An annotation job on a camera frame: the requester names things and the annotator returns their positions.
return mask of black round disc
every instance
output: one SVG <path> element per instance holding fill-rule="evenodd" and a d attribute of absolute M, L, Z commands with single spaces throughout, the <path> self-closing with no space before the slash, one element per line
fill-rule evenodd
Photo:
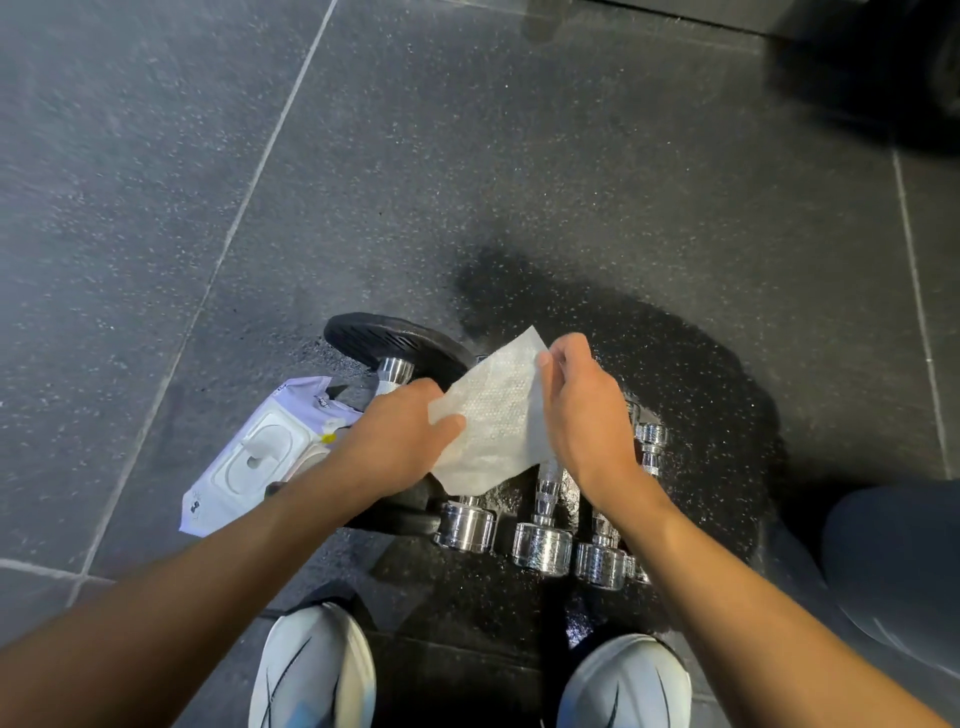
<path fill-rule="evenodd" d="M 414 377 L 429 376 L 446 390 L 467 373 L 475 357 L 449 336 L 393 316 L 342 313 L 324 327 L 324 339 L 338 352 L 371 369 L 388 357 L 414 365 Z"/>

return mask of floor grout line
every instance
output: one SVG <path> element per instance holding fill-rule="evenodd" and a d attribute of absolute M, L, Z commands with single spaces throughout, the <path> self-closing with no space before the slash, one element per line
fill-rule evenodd
<path fill-rule="evenodd" d="M 903 169 L 900 165 L 900 151 L 897 141 L 891 134 L 890 150 L 893 155 L 894 176 L 897 179 L 897 195 L 900 197 L 900 219 L 903 222 L 903 237 L 906 238 L 906 252 L 910 260 L 910 278 L 913 281 L 913 298 L 917 306 L 917 321 L 920 324 L 920 335 L 924 343 L 924 359 L 926 360 L 926 376 L 930 383 L 930 395 L 933 398 L 933 419 L 937 427 L 937 440 L 940 443 L 940 457 L 943 461 L 944 476 L 952 478 L 950 463 L 947 456 L 947 429 L 944 427 L 944 416 L 940 404 L 940 390 L 937 387 L 937 370 L 933 363 L 933 349 L 930 347 L 930 335 L 926 328 L 926 313 L 924 311 L 924 296 L 920 288 L 920 272 L 917 269 L 917 253 L 913 240 L 913 226 L 910 225 L 910 211 L 906 202 L 906 186 L 903 184 Z"/>
<path fill-rule="evenodd" d="M 52 569 L 43 567 L 40 564 L 31 564 L 29 561 L 17 561 L 16 559 L 0 559 L 0 569 L 10 571 L 22 571 L 23 573 L 32 573 L 37 576 L 49 576 L 52 579 L 68 579 L 70 581 L 87 581 L 96 584 L 112 584 L 112 579 L 105 579 L 100 576 L 90 576 L 89 574 L 77 573 L 76 571 L 65 571 L 63 569 Z"/>
<path fill-rule="evenodd" d="M 143 422 L 143 426 L 141 426 L 140 430 L 136 433 L 136 438 L 133 440 L 131 454 L 124 463 L 124 467 L 120 471 L 120 476 L 117 478 L 117 483 L 114 486 L 112 493 L 110 493 L 107 505 L 104 507 L 104 513 L 101 516 L 100 522 L 97 524 L 97 529 L 94 531 L 93 541 L 91 542 L 90 548 L 86 553 L 86 557 L 84 558 L 84 564 L 80 571 L 80 577 L 83 579 L 86 579 L 90 574 L 90 567 L 93 565 L 93 560 L 97 555 L 97 549 L 100 548 L 100 543 L 104 539 L 104 534 L 107 533 L 107 527 L 110 523 L 110 519 L 113 517 L 113 511 L 116 509 L 117 503 L 120 501 L 120 496 L 123 494 L 124 487 L 127 485 L 127 480 L 130 478 L 130 474 L 133 472 L 133 466 L 136 465 L 137 458 L 140 456 L 140 451 L 143 450 L 143 445 L 147 440 L 147 435 L 150 433 L 150 429 L 154 424 L 154 420 L 156 419 L 156 414 L 159 412 L 160 406 L 163 404 L 163 398 L 166 396 L 170 382 L 173 380 L 174 374 L 177 371 L 177 367 L 180 364 L 180 359 L 183 357 L 183 352 L 186 349 L 187 342 L 190 340 L 190 337 L 193 334 L 193 329 L 197 324 L 197 320 L 200 318 L 200 314 L 203 312 L 206 306 L 207 299 L 210 297 L 210 291 L 213 289 L 213 283 L 217 279 L 217 274 L 220 272 L 220 267 L 223 265 L 224 259 L 227 257 L 230 244 L 233 242 L 233 237 L 236 235 L 237 229 L 240 227 L 240 222 L 243 220 L 244 213 L 247 211 L 247 206 L 250 204 L 253 191 L 256 189 L 256 184 L 260 181 L 260 176 L 263 174 L 263 169 L 267 165 L 267 159 L 274 149 L 276 138 L 279 136 L 280 130 L 283 128 L 283 122 L 286 121 L 287 114 L 290 112 L 290 107 L 293 106 L 294 99 L 297 97 L 297 92 L 300 90 L 300 84 L 303 83 L 303 77 L 306 76 L 307 68 L 309 68 L 310 62 L 313 60 L 313 56 L 317 52 L 317 48 L 320 45 L 320 39 L 323 37 L 326 26 L 330 22 L 330 16 L 333 15 L 333 10 L 337 7 L 337 2 L 338 0 L 330 0 L 330 5 L 326 9 L 326 14 L 324 15 L 323 22 L 320 24 L 320 29 L 317 31 L 317 35 L 314 37 L 313 43 L 311 43 L 306 57 L 303 59 L 303 64 L 300 66 L 300 73 L 297 75 L 297 79 L 294 81 L 293 88 L 290 90 L 290 95 L 287 97 L 286 104 L 283 105 L 283 110 L 280 112 L 280 116 L 276 121 L 274 130 L 270 134 L 270 138 L 267 140 L 267 145 L 263 149 L 263 154 L 260 156 L 260 161 L 257 163 L 256 169 L 253 171 L 253 177 L 250 180 L 250 184 L 247 186 L 247 192 L 240 203 L 240 207 L 237 209 L 236 215 L 233 217 L 233 222 L 230 224 L 229 230 L 227 230 L 227 235 L 224 238 L 224 246 L 220 251 L 220 255 L 217 257 L 216 262 L 213 264 L 213 271 L 210 274 L 210 278 L 206 282 L 206 289 L 200 298 L 200 303 L 198 303 L 197 309 L 194 311 L 190 322 L 187 324 L 186 330 L 183 332 L 183 336 L 180 338 L 180 345 L 177 347 L 177 352 L 174 354 L 173 360 L 170 362 L 170 366 L 167 367 L 167 371 L 160 380 L 159 386 L 156 390 L 156 395 L 154 396 L 154 401 L 151 403 L 150 409 L 147 412 L 147 417 Z M 77 600 L 77 595 L 80 593 L 80 585 L 82 583 L 83 582 L 79 580 L 74 585 L 73 590 L 71 590 L 70 596 L 67 598 L 66 603 L 68 608 L 73 606 L 74 602 Z"/>

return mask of white shoe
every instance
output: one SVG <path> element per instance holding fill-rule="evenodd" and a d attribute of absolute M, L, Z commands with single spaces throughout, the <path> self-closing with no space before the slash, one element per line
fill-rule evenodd
<path fill-rule="evenodd" d="M 688 728 L 693 689 L 683 664 L 649 635 L 601 644 L 570 677 L 557 728 Z"/>
<path fill-rule="evenodd" d="M 276 621 L 260 657 L 249 728 L 370 728 L 373 656 L 360 625 L 327 602 Z"/>

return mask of person's right hand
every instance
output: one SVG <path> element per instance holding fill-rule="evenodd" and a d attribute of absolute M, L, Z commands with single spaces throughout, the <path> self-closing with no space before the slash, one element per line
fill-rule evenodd
<path fill-rule="evenodd" d="M 624 489 L 636 488 L 646 475 L 636 463 L 620 387 L 597 364 L 582 333 L 557 339 L 537 364 L 550 445 L 587 500 L 610 516 Z"/>

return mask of white wipe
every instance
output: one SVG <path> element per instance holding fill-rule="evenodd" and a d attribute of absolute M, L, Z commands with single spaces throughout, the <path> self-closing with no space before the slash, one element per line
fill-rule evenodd
<path fill-rule="evenodd" d="M 550 458 L 537 369 L 545 351 L 530 327 L 430 402 L 431 423 L 455 413 L 467 418 L 433 468 L 450 495 L 479 496 Z"/>

